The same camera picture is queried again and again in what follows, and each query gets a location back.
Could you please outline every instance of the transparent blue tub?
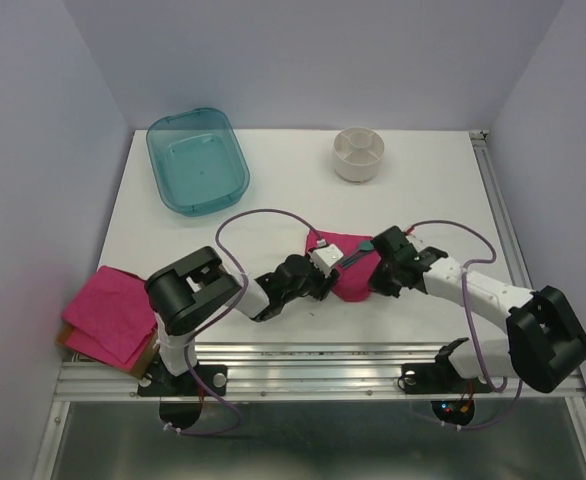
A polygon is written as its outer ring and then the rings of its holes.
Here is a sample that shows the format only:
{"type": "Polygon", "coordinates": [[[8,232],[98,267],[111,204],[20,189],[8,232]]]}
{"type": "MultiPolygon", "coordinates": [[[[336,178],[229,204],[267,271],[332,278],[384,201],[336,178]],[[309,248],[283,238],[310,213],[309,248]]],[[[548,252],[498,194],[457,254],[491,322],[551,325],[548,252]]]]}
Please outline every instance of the transparent blue tub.
{"type": "Polygon", "coordinates": [[[146,134],[155,181],[171,210],[197,217],[237,203],[250,174],[228,118],[214,108],[165,117],[146,134]]]}

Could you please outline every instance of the white wall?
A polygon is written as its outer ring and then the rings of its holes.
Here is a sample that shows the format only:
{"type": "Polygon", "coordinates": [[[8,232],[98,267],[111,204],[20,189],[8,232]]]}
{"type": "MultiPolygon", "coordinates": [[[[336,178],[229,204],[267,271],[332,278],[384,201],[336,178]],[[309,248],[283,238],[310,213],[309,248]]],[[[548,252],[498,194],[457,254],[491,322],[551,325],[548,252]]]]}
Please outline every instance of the white wall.
{"type": "Polygon", "coordinates": [[[65,0],[127,120],[488,127],[561,0],[65,0]]]}
{"type": "Polygon", "coordinates": [[[29,478],[127,125],[59,0],[0,0],[0,479],[29,478]]]}
{"type": "Polygon", "coordinates": [[[586,328],[586,0],[566,0],[490,139],[534,284],[563,289],[586,328]]]}

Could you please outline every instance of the white arm segment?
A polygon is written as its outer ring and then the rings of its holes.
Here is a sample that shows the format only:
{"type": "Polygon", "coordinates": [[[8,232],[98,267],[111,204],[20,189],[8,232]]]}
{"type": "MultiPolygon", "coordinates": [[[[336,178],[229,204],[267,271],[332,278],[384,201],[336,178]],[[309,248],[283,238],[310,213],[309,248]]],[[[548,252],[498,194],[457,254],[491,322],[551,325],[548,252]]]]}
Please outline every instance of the white arm segment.
{"type": "MultiPolygon", "coordinates": [[[[243,284],[242,274],[236,268],[230,265],[224,265],[224,269],[233,275],[233,277],[235,277],[237,283],[240,285],[243,284]]],[[[247,278],[249,281],[249,286],[246,289],[246,293],[242,297],[242,300],[240,300],[240,303],[235,306],[235,310],[248,318],[255,318],[262,310],[269,306],[269,297],[255,280],[249,277],[247,278]]],[[[231,303],[233,303],[238,295],[239,293],[233,295],[233,297],[231,297],[231,299],[226,302],[225,305],[229,306],[231,303]]]]}
{"type": "MultiPolygon", "coordinates": [[[[424,273],[423,278],[429,295],[464,306],[462,266],[455,259],[440,258],[424,273]]],[[[509,310],[512,307],[521,307],[533,298],[531,290],[508,285],[481,273],[469,271],[467,280],[473,312],[487,319],[505,334],[509,310]]]]}
{"type": "Polygon", "coordinates": [[[156,313],[155,321],[157,322],[157,343],[160,344],[160,357],[166,369],[176,377],[185,373],[189,367],[184,359],[184,351],[187,351],[191,365],[197,365],[197,356],[195,354],[195,343],[186,344],[193,332],[184,335],[174,336],[167,335],[164,329],[162,318],[156,313]]]}

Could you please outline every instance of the white tabletop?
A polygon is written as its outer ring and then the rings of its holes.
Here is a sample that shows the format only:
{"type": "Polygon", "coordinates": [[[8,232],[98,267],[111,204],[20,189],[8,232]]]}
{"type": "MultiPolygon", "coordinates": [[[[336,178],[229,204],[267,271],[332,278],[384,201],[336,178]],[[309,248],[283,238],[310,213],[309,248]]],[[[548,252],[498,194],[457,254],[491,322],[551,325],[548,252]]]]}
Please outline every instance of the white tabletop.
{"type": "MultiPolygon", "coordinates": [[[[280,208],[301,215],[320,230],[375,235],[392,225],[450,219],[482,232],[499,248],[497,230],[468,133],[379,131],[386,150],[380,173],[362,185],[331,169],[335,131],[238,130],[251,183],[240,202],[204,217],[188,218],[164,206],[146,147],[137,131],[109,225],[101,265],[148,277],[188,253],[213,245],[218,225],[254,208],[280,208]]],[[[302,253],[307,230],[272,214],[242,218],[222,241],[253,277],[272,271],[291,253],[302,253]]],[[[421,227],[427,244],[460,261],[488,255],[469,234],[452,227],[421,227]]],[[[478,270],[509,281],[506,263],[478,270]]],[[[478,318],[481,338],[502,333],[478,318]]],[[[404,343],[442,342],[468,335],[462,310],[417,291],[399,299],[371,295],[350,304],[330,295],[324,302],[298,299],[282,314],[254,323],[232,313],[201,337],[215,343],[404,343]]]]}

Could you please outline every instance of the pink cloth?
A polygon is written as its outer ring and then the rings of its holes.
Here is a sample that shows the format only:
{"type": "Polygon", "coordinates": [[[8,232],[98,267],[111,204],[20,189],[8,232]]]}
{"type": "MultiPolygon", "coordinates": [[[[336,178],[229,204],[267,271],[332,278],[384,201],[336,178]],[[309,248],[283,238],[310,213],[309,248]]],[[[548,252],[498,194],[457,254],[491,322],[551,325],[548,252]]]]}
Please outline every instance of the pink cloth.
{"type": "Polygon", "coordinates": [[[71,333],[66,342],[64,342],[64,346],[94,358],[95,360],[98,360],[102,363],[128,372],[135,366],[135,362],[137,362],[137,360],[140,358],[140,355],[142,355],[142,352],[144,352],[144,349],[151,340],[152,336],[153,332],[144,337],[142,342],[138,345],[137,349],[126,362],[121,362],[108,350],[102,348],[93,337],[84,333],[82,330],[78,330],[77,328],[73,330],[73,333],[71,333]]]}
{"type": "MultiPolygon", "coordinates": [[[[344,233],[320,232],[327,242],[334,243],[338,246],[345,257],[357,250],[358,245],[365,241],[371,240],[371,236],[367,235],[348,235],[344,233]]],[[[309,232],[306,237],[306,249],[308,252],[311,248],[317,245],[317,237],[313,232],[309,232]]],[[[333,287],[333,293],[340,297],[345,302],[361,302],[366,300],[371,294],[368,281],[375,270],[380,256],[377,252],[369,253],[364,258],[361,258],[357,263],[344,270],[338,267],[340,278],[337,284],[333,287]]]]}
{"type": "Polygon", "coordinates": [[[155,327],[144,281],[111,267],[101,267],[86,282],[62,318],[122,364],[131,359],[155,327]]]}

